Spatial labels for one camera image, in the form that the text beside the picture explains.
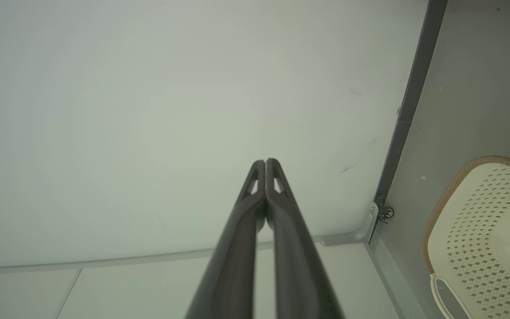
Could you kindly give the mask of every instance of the dark metal frame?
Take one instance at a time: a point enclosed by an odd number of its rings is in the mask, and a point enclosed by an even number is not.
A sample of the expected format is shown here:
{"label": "dark metal frame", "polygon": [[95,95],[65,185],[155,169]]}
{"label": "dark metal frame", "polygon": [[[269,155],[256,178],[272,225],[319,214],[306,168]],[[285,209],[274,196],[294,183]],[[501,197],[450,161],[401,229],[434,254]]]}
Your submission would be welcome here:
{"label": "dark metal frame", "polygon": [[377,187],[375,203],[380,207],[385,206],[387,195],[389,194],[393,178],[397,172],[397,166],[401,159],[405,140],[409,134],[418,101],[421,98],[426,75],[429,72],[430,61],[432,60],[447,4],[447,0],[430,0],[426,9],[417,52],[414,56],[413,68],[409,76],[409,83],[406,86],[397,126],[393,133],[389,153],[385,160],[379,186]]}
{"label": "dark metal frame", "polygon": [[253,163],[187,319],[253,317],[256,237],[265,219],[275,237],[277,318],[343,318],[281,164],[270,158]]}

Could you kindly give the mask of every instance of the basket handle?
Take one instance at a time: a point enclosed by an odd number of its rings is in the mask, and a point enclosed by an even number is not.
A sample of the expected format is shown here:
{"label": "basket handle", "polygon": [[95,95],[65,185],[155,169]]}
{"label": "basket handle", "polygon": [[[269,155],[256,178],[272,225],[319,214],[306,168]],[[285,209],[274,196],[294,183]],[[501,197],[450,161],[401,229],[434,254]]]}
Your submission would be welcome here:
{"label": "basket handle", "polygon": [[436,305],[440,309],[440,312],[442,313],[442,315],[444,315],[444,317],[446,319],[454,319],[454,316],[450,313],[450,311],[448,311],[446,305],[444,304],[444,302],[442,301],[442,298],[440,297],[440,293],[438,292],[438,287],[436,285],[437,280],[441,280],[448,287],[448,289],[452,292],[452,295],[454,295],[454,298],[458,301],[458,303],[460,304],[460,306],[466,313],[467,317],[469,319],[473,319],[473,317],[470,315],[469,311],[466,309],[464,303],[462,303],[462,301],[458,298],[458,295],[456,294],[454,289],[452,289],[452,287],[450,286],[448,281],[445,278],[440,277],[439,275],[434,273],[434,274],[430,275],[430,289],[432,290],[434,301],[436,302]]}

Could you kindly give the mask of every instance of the beige laundry basket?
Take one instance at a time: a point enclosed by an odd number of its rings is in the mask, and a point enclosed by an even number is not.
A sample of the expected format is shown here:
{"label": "beige laundry basket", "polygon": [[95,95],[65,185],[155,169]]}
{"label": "beige laundry basket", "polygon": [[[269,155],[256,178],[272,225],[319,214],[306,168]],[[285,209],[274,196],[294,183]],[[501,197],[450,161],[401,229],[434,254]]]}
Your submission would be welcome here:
{"label": "beige laundry basket", "polygon": [[510,319],[510,158],[486,156],[464,166],[427,224],[424,253],[433,297],[447,319],[436,281],[469,318]]}

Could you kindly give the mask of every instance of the scuff mark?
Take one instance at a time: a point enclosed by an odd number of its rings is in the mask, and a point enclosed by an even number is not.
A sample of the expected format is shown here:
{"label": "scuff mark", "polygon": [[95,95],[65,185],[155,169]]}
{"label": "scuff mark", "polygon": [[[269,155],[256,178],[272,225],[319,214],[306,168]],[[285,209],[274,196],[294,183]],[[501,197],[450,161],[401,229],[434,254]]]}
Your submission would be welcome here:
{"label": "scuff mark", "polygon": [[355,95],[358,95],[360,97],[363,96],[363,94],[361,94],[360,92],[356,91],[355,89],[349,88],[348,91],[350,91],[351,93],[353,93]]}
{"label": "scuff mark", "polygon": [[375,148],[375,145],[377,145],[377,138],[373,138],[368,144],[368,146]]}
{"label": "scuff mark", "polygon": [[164,224],[162,219],[160,219],[160,216],[157,213],[155,213],[155,215],[158,217],[158,220],[160,220],[160,223],[162,224],[162,226],[164,226],[164,228],[166,228],[166,225]]}
{"label": "scuff mark", "polygon": [[344,170],[342,170],[342,171],[340,172],[340,174],[342,174],[342,172],[345,172],[345,171],[351,170],[352,168],[354,168],[354,167],[355,167],[356,165],[358,165],[358,164],[359,164],[359,163],[355,163],[354,165],[351,165],[351,166],[346,167]]}

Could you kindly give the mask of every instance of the vertical metal strip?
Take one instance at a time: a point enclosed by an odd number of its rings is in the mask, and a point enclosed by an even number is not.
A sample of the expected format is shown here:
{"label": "vertical metal strip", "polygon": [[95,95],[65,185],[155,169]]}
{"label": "vertical metal strip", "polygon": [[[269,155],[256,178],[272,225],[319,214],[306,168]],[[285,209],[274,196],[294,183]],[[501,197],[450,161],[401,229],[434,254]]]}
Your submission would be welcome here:
{"label": "vertical metal strip", "polygon": [[[417,52],[414,56],[413,68],[410,71],[409,83],[406,86],[405,96],[401,105],[397,125],[393,133],[393,139],[387,153],[385,166],[381,173],[379,185],[375,195],[375,202],[385,205],[385,200],[389,194],[393,178],[397,172],[397,166],[401,161],[401,153],[405,147],[406,137],[413,123],[414,113],[417,110],[418,101],[421,98],[422,88],[425,85],[426,75],[429,72],[430,61],[434,53],[434,48],[440,33],[440,27],[444,18],[444,12],[448,0],[429,0],[426,9],[425,21],[422,25],[421,36],[418,41]],[[368,243],[377,228],[377,223],[373,227]]]}
{"label": "vertical metal strip", "polygon": [[66,303],[66,299],[68,299],[68,296],[70,295],[70,292],[72,291],[72,288],[74,288],[74,285],[76,284],[76,281],[78,277],[80,276],[81,268],[76,271],[76,274],[72,277],[72,281],[70,282],[70,285],[66,289],[66,292],[64,293],[64,297],[60,301],[60,304],[58,305],[58,308],[56,310],[56,315],[53,316],[53,319],[58,319],[58,316],[60,315],[60,312],[62,311],[62,308],[64,307],[64,304]]}

